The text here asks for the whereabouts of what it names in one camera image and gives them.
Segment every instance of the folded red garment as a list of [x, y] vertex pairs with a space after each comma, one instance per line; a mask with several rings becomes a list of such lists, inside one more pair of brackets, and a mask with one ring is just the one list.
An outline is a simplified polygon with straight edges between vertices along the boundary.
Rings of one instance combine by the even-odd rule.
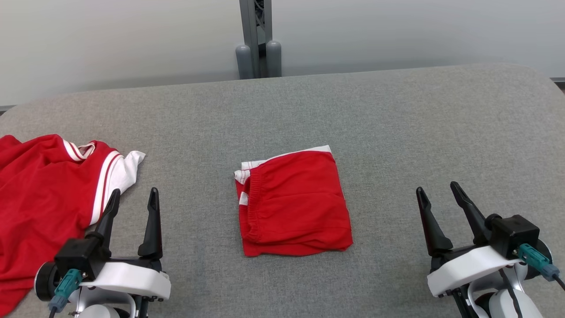
[[235, 179], [245, 256], [304, 256], [353, 244], [329, 146], [242, 162]]

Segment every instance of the black cable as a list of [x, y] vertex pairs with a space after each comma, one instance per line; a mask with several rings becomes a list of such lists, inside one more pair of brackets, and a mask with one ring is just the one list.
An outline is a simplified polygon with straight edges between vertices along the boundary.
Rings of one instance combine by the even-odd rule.
[[501, 268], [498, 271], [500, 272], [500, 276], [502, 276], [502, 280], [506, 285], [506, 289], [510, 294], [510, 298], [512, 298], [512, 302], [514, 303], [514, 310], [516, 310], [516, 313], [518, 314], [518, 318], [523, 318], [522, 311], [520, 310], [520, 303], [518, 303], [518, 298], [516, 298], [516, 294], [514, 293], [514, 288], [512, 288], [512, 285], [510, 284], [510, 281], [508, 280], [508, 277], [506, 276], [504, 269]]
[[553, 274], [553, 278], [555, 278], [555, 281], [565, 290], [565, 283], [559, 278], [559, 274]]

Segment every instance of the gray tablecloth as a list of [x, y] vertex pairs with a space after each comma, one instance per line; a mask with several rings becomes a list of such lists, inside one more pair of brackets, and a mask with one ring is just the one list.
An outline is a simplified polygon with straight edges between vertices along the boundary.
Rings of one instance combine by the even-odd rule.
[[[522, 214], [565, 269], [565, 97], [515, 65], [470, 65], [120, 89], [58, 96], [0, 117], [0, 135], [60, 134], [147, 153], [122, 197], [111, 249], [134, 256], [160, 191], [171, 298], [151, 317], [457, 317], [426, 284], [415, 189], [456, 247], [472, 234], [449, 189], [484, 214]], [[354, 244], [308, 257], [246, 258], [233, 172], [241, 161], [329, 144]], [[545, 317], [565, 293], [525, 283]], [[11, 318], [47, 316], [32, 294]]]

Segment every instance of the clothing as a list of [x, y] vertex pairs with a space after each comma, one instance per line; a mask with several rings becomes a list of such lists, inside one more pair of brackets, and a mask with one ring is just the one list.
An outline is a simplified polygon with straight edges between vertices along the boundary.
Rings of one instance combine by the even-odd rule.
[[0, 138], [0, 316], [33, 287], [37, 270], [95, 224], [112, 190], [136, 181], [145, 154], [124, 158], [101, 141], [77, 147], [58, 135]]
[[234, 176], [246, 256], [304, 256], [353, 243], [329, 146], [242, 162]]

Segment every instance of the gray fabric surface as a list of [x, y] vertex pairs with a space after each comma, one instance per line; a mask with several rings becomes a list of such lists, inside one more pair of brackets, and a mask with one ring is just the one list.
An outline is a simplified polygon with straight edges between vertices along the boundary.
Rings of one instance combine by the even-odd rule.
[[[86, 92], [17, 106], [0, 135], [57, 133], [147, 153], [122, 198], [111, 249], [133, 256], [160, 191], [169, 301], [151, 317], [458, 317], [430, 295], [415, 190], [456, 247], [472, 234], [449, 189], [484, 214], [524, 215], [565, 269], [565, 97], [538, 72], [470, 65]], [[246, 258], [233, 172], [241, 161], [329, 144], [354, 244], [308, 257]], [[563, 293], [525, 289], [545, 317]], [[11, 318], [47, 316], [28, 295]]]

